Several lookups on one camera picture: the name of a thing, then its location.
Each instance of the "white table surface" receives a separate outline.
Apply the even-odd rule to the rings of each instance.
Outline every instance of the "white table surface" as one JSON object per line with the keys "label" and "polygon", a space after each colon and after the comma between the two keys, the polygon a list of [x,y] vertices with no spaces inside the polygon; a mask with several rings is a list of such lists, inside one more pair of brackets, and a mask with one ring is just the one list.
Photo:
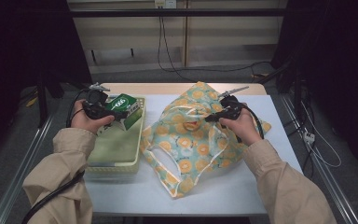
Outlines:
{"label": "white table surface", "polygon": [[[145,125],[158,120],[166,105],[178,95],[144,95]],[[268,95],[236,95],[256,115],[272,125],[265,138],[284,161],[301,173],[275,106]],[[141,155],[136,175],[107,179],[85,176],[94,213],[110,216],[252,216],[266,214],[257,193],[255,177],[244,161],[201,176],[184,198],[173,199],[158,180],[156,173]]]}

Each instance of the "orange flower pattern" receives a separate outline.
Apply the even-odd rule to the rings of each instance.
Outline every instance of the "orange flower pattern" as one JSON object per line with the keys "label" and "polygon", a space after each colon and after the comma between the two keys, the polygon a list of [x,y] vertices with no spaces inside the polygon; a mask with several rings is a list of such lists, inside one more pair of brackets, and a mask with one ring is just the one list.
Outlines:
{"label": "orange flower pattern", "polygon": [[[247,148],[238,143],[231,130],[205,121],[211,113],[222,110],[218,95],[206,83],[198,82],[167,105],[159,120],[142,132],[140,149],[173,198],[184,197],[197,185],[203,172],[239,161]],[[262,121],[262,125],[265,132],[270,129],[268,123]],[[154,146],[171,156],[180,176],[157,160]]]}

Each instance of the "beige jacket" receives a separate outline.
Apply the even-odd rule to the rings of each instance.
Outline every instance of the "beige jacket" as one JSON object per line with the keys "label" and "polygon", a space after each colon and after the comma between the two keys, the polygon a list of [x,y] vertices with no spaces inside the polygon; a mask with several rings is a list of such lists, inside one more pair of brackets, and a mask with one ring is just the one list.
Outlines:
{"label": "beige jacket", "polygon": [[[53,140],[54,153],[27,176],[23,188],[35,204],[85,169],[95,135],[85,130],[63,129]],[[319,188],[282,161],[267,140],[251,145],[245,161],[271,223],[336,223]],[[91,223],[92,204],[84,182],[50,201],[29,223]]]}

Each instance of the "pale green tray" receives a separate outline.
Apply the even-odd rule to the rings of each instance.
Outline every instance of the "pale green tray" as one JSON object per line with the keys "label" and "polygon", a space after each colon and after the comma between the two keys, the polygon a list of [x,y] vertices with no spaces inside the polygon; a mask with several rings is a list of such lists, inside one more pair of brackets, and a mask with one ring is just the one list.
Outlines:
{"label": "pale green tray", "polygon": [[139,144],[145,120],[145,98],[136,97],[142,116],[127,130],[117,125],[98,131],[95,148],[89,155],[88,173],[136,173],[139,167]]}

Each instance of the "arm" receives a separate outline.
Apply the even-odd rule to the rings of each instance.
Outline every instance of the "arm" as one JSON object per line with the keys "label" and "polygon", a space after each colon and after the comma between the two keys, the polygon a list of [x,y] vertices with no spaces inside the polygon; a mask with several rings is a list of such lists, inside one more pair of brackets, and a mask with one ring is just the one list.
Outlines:
{"label": "arm", "polygon": [[[75,111],[81,108],[81,102],[76,102]],[[24,180],[23,188],[32,205],[86,169],[98,128],[113,120],[112,116],[92,120],[81,111],[72,120],[74,128],[57,133],[53,139],[54,153],[39,162]],[[81,180],[47,203],[29,223],[91,223],[91,218],[91,200]]]}
{"label": "arm", "polygon": [[268,140],[260,138],[248,111],[243,109],[237,120],[220,122],[249,146],[244,160],[255,175],[271,223],[336,223],[321,190],[282,161]]}

